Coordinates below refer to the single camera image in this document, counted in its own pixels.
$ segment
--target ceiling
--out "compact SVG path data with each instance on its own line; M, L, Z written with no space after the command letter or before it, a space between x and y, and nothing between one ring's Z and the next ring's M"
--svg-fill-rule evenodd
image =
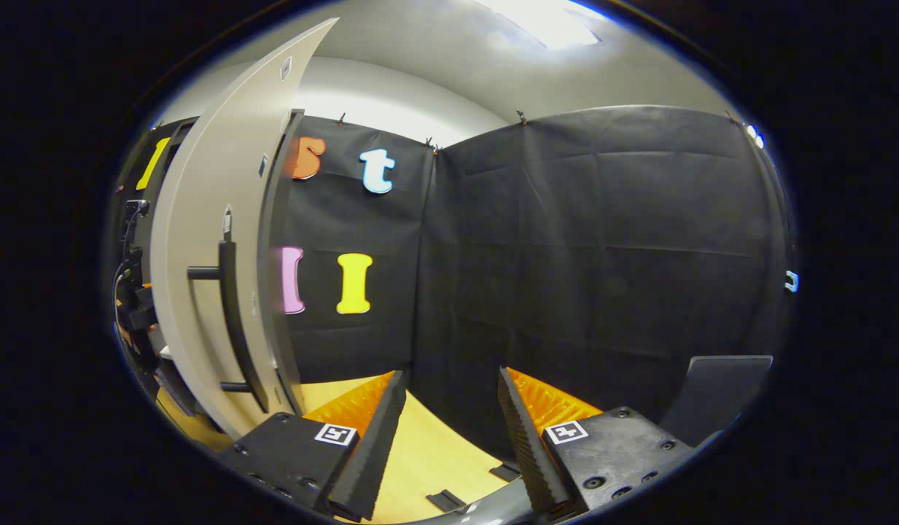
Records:
M597 106L666 104L740 116L708 77L612 20L579 14L601 40L547 50L473 0L345 0L277 24L213 69L253 63L320 21L339 17L316 56L372 63L452 90L509 123Z

